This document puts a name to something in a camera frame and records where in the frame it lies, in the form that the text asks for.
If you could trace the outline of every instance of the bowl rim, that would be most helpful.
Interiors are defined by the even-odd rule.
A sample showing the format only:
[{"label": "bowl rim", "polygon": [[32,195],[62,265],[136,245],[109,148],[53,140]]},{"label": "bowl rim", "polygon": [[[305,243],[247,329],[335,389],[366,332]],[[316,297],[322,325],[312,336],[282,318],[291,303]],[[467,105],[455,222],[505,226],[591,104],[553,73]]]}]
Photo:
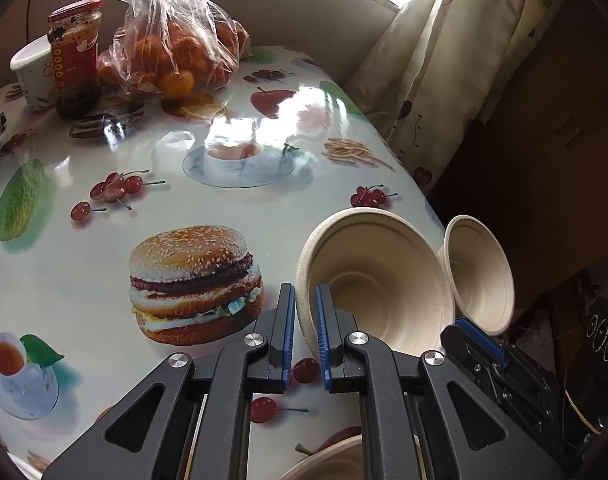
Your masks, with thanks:
[{"label": "bowl rim", "polygon": [[257,142],[256,140],[254,140],[252,142],[252,144],[254,144],[255,146],[257,146],[259,148],[259,151],[257,153],[255,153],[254,155],[251,156],[247,156],[246,158],[218,158],[216,156],[212,156],[210,155],[210,147],[206,145],[206,143],[203,144],[204,146],[204,158],[208,157],[211,158],[212,160],[217,160],[221,163],[226,163],[226,162],[243,162],[244,160],[250,160],[252,158],[255,158],[256,156],[260,156],[264,150],[265,150],[265,146],[261,143],[261,142]]},{"label": "bowl rim", "polygon": [[[506,285],[506,303],[504,304],[504,311],[502,313],[502,318],[500,318],[501,324],[497,323],[497,324],[495,324],[494,327],[491,327],[491,328],[481,326],[479,324],[479,321],[473,319],[473,317],[471,317],[471,315],[468,313],[468,309],[464,306],[464,302],[462,301],[462,298],[460,297],[457,287],[455,286],[455,280],[453,279],[453,272],[452,272],[452,269],[450,268],[450,255],[449,255],[450,235],[452,234],[453,229],[457,228],[460,224],[462,224],[465,221],[473,222],[473,224],[478,226],[479,232],[481,234],[483,234],[484,236],[488,237],[490,240],[495,242],[495,246],[499,249],[498,256],[500,257],[500,259],[502,261],[502,267],[504,267],[504,277],[505,277],[504,283]],[[508,263],[508,258],[506,258],[506,254],[504,253],[504,250],[502,249],[500,242],[497,241],[497,238],[495,238],[495,235],[491,232],[491,230],[488,227],[486,227],[484,224],[482,224],[482,222],[479,221],[477,218],[474,218],[469,215],[457,215],[457,216],[453,217],[450,220],[449,224],[446,226],[446,231],[444,233],[444,245],[442,247],[443,247],[443,251],[444,251],[443,264],[444,264],[444,267],[446,270],[446,275],[449,280],[450,289],[452,290],[453,296],[455,297],[455,303],[457,303],[457,306],[462,311],[462,314],[464,314],[466,317],[468,317],[474,323],[476,323],[479,326],[479,328],[481,328],[488,335],[498,335],[498,334],[502,333],[504,330],[506,330],[508,328],[508,325],[511,323],[511,318],[513,317],[513,310],[515,308],[515,286],[513,283],[513,273],[511,272],[511,266]]]},{"label": "bowl rim", "polygon": [[[324,237],[327,231],[329,231],[335,224],[346,220],[349,217],[356,215],[380,215],[385,216],[389,219],[397,221],[403,228],[410,230],[412,234],[418,238],[418,242],[423,244],[426,249],[430,251],[430,253],[435,258],[435,267],[434,269],[439,269],[439,273],[443,279],[443,288],[444,288],[444,302],[445,309],[442,312],[442,324],[443,327],[448,324],[453,324],[455,322],[455,303],[453,301],[453,295],[451,294],[449,279],[444,271],[444,268],[439,260],[439,257],[436,254],[436,251],[433,250],[431,245],[428,243],[426,238],[412,225],[410,222],[401,218],[400,216],[391,213],[390,211],[375,209],[372,207],[353,207],[348,209],[343,209],[330,215],[328,218],[324,219],[320,224],[317,225],[308,236],[308,239],[304,243],[304,247],[299,255],[299,261],[297,262],[297,270],[295,271],[295,307],[297,309],[297,320],[299,321],[299,327],[304,335],[304,340],[306,341],[306,345],[312,352],[315,357],[319,357],[319,348],[317,346],[317,329],[315,327],[315,323],[313,322],[313,316],[311,314],[311,309],[308,301],[308,275],[310,271],[311,261],[317,254],[317,248],[319,246],[319,242]],[[440,343],[440,335],[441,330],[437,334],[436,340],[433,345],[433,349],[442,351],[443,348]]]},{"label": "bowl rim", "polygon": [[324,460],[327,460],[342,451],[347,449],[351,449],[356,446],[361,446],[361,435],[351,436],[345,440],[340,440],[336,444],[332,446],[328,446],[326,449],[322,449],[321,451],[307,456],[305,459],[297,462],[293,467],[291,467],[288,471],[286,471],[282,476],[281,480],[294,480],[298,478],[297,474],[301,474],[303,472],[308,471],[312,467],[322,463]]}]

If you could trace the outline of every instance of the curtain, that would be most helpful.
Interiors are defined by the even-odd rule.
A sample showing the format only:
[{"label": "curtain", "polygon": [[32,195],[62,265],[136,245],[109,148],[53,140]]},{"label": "curtain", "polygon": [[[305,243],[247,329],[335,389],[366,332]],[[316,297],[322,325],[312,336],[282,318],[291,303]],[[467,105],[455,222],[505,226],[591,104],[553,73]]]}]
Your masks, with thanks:
[{"label": "curtain", "polygon": [[563,0],[411,0],[345,86],[427,194]]}]

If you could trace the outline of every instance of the glass jar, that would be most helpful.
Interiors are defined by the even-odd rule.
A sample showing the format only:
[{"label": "glass jar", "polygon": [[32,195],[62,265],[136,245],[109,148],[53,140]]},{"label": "glass jar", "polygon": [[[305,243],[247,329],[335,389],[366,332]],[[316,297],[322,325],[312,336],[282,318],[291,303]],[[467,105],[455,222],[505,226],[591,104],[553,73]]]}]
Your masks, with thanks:
[{"label": "glass jar", "polygon": [[78,119],[101,98],[97,73],[97,35],[104,0],[82,0],[48,17],[55,77],[55,108],[65,119]]}]

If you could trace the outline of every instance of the printed leaf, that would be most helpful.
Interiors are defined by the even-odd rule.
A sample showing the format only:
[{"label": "printed leaf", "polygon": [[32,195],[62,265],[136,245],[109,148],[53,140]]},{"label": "printed leaf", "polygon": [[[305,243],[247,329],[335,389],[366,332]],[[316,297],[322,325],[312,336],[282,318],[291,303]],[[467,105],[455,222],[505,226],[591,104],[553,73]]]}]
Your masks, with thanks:
[{"label": "printed leaf", "polygon": [[275,54],[266,49],[259,46],[252,46],[242,57],[242,61],[247,63],[272,63],[277,59]]},{"label": "printed leaf", "polygon": [[319,88],[330,95],[335,108],[339,108],[339,105],[337,104],[337,101],[339,100],[344,104],[344,106],[346,106],[346,111],[348,113],[352,115],[361,115],[361,110],[357,108],[357,105],[351,101],[348,95],[346,95],[335,83],[330,81],[322,81],[319,83]]},{"label": "printed leaf", "polygon": [[0,198],[0,241],[18,238],[28,228],[46,188],[46,172],[37,159],[20,166]]},{"label": "printed leaf", "polygon": [[48,368],[64,358],[36,335],[26,334],[20,337],[20,341],[26,349],[28,362],[37,363],[42,368]]}]

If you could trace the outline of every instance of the white paper cup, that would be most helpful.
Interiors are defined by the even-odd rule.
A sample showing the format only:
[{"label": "white paper cup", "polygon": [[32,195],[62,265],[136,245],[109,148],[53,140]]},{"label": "white paper cup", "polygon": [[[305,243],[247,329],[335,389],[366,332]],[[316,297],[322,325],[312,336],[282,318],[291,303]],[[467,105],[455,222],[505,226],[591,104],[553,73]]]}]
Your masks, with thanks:
[{"label": "white paper cup", "polygon": [[362,480],[361,435],[322,449],[289,469],[281,480]]},{"label": "white paper cup", "polygon": [[12,56],[10,69],[17,75],[17,81],[31,110],[39,111],[55,103],[55,80],[50,43],[42,36]]},{"label": "white paper cup", "polygon": [[441,349],[455,317],[446,275],[428,242],[406,220],[384,210],[340,211],[308,237],[295,274],[297,317],[318,355],[315,287],[328,283],[336,308],[393,350],[415,356]]},{"label": "white paper cup", "polygon": [[472,216],[456,216],[437,254],[462,314],[488,335],[506,330],[515,303],[513,275],[492,232]]}]

